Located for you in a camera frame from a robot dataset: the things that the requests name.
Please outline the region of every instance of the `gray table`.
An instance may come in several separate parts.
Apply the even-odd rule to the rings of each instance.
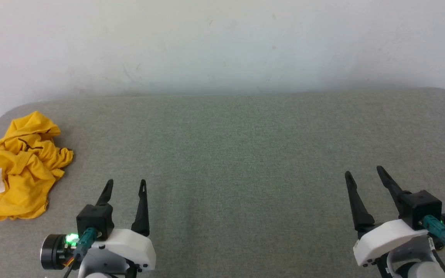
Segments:
[[[109,178],[116,227],[147,180],[157,269],[144,277],[378,277],[355,264],[346,170],[378,222],[397,210],[376,165],[445,211],[445,90],[34,103],[2,116],[0,137],[34,110],[76,156],[44,215],[0,222],[0,277],[62,277],[42,270],[40,244],[74,231]]]

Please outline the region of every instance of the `black cable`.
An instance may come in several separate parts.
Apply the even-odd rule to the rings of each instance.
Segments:
[[[70,266],[68,267],[68,269],[67,269],[67,271],[66,271],[66,273],[65,273],[65,276],[63,276],[63,278],[68,278],[69,274],[70,274],[71,271],[72,271],[73,264],[75,264],[75,262],[76,262],[76,260],[73,260],[73,261],[72,261],[72,263],[71,263]]]
[[[436,250],[432,250],[432,254],[434,255],[434,257],[436,258],[436,261],[439,263],[440,268],[442,268],[442,270],[445,273],[445,264],[443,263],[443,261],[440,259],[440,257],[437,254]]]

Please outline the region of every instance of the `white wall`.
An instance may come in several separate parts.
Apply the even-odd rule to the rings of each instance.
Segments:
[[[445,0],[0,0],[0,115],[144,93],[445,88]]]

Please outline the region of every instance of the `green led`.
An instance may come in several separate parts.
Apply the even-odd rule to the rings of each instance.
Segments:
[[[66,236],[65,241],[66,241],[67,243],[69,243],[69,244],[75,246],[75,245],[76,245],[76,242],[77,242],[77,239],[78,239],[78,234],[69,234],[69,235]]]

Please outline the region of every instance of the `crumpled yellow shirt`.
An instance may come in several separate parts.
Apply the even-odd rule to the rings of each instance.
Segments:
[[[64,175],[73,151],[58,148],[53,137],[60,128],[39,111],[13,120],[0,139],[0,220],[31,219],[44,213],[48,194]]]

